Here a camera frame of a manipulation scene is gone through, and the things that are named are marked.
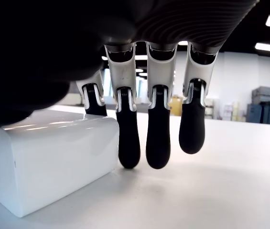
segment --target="white tabletop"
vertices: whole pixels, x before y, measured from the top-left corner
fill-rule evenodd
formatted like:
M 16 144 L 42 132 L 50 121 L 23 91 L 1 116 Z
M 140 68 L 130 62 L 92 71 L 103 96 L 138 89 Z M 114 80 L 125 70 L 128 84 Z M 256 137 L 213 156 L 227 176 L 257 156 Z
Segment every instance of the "white tabletop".
M 138 114 L 141 161 L 121 166 L 26 217 L 0 204 L 3 229 L 270 229 L 270 125 L 206 120 L 202 150 L 178 145 L 180 117 L 171 117 L 172 155 L 148 166 L 147 114 Z

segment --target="robotic hand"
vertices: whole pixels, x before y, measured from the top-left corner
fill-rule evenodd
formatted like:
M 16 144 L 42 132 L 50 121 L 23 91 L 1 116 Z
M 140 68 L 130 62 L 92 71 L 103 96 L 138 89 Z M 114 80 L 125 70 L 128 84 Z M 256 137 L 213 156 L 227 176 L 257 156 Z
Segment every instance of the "robotic hand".
M 117 102 L 120 126 L 119 159 L 125 168 L 134 168 L 140 159 L 137 129 L 135 42 L 146 41 L 148 56 L 149 126 L 146 158 L 155 169 L 170 158 L 170 108 L 176 49 L 189 41 L 184 75 L 179 143 L 188 154 L 197 153 L 205 140 L 205 103 L 219 49 L 256 0 L 162 0 L 147 14 L 137 12 L 136 34 L 128 40 L 105 43 Z M 88 114 L 106 115 L 101 74 L 77 82 Z
M 86 112 L 106 115 L 98 70 L 99 49 L 105 45 L 118 104 L 119 159 L 125 168 L 134 168 L 140 159 L 135 43 L 145 41 L 151 103 L 146 157 L 151 167 L 162 168 L 170 158 L 168 102 L 177 43 L 188 41 L 179 143 L 195 154 L 205 139 L 204 99 L 218 51 L 257 2 L 99 0 L 60 5 L 37 0 L 23 11 L 9 2 L 0 20 L 0 126 L 59 101 L 72 80 L 77 80 Z

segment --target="ribbed black cover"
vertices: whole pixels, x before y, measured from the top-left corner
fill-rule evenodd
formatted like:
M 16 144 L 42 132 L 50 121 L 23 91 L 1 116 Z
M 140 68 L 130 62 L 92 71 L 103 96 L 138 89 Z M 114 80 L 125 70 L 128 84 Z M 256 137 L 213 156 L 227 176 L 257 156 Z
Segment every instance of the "ribbed black cover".
M 257 0 L 174 0 L 153 9 L 138 26 L 137 39 L 190 41 L 221 46 Z

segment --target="white wall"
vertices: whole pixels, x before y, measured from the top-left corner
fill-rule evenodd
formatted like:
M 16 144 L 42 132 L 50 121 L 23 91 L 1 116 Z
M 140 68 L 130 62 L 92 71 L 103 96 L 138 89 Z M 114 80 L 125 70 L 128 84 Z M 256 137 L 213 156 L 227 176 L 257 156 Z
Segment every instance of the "white wall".
M 173 94 L 182 96 L 186 52 L 176 57 L 176 77 Z M 220 107 L 226 103 L 239 102 L 239 109 L 246 111 L 251 103 L 251 91 L 259 86 L 270 87 L 270 57 L 256 54 L 219 53 L 211 83 L 209 98 L 218 98 Z

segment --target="white block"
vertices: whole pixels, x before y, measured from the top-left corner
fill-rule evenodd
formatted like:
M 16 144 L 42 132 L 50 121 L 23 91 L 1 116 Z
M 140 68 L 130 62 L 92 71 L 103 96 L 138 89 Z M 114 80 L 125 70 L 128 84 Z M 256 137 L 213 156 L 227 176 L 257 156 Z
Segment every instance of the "white block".
M 118 143 L 103 116 L 44 110 L 1 128 L 0 203 L 23 217 L 69 195 L 116 166 Z

